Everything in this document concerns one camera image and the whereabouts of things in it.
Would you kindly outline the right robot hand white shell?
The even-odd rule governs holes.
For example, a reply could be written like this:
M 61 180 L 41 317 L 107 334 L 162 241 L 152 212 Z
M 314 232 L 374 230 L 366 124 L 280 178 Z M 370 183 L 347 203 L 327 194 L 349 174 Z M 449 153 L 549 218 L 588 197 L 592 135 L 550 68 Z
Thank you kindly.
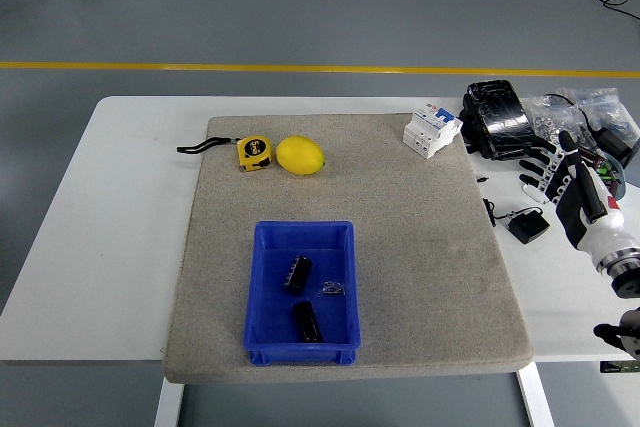
M 569 243 L 611 277 L 639 268 L 639 241 L 596 171 L 587 166 L 567 131 L 553 144 L 541 137 L 525 149 L 519 179 L 555 206 Z

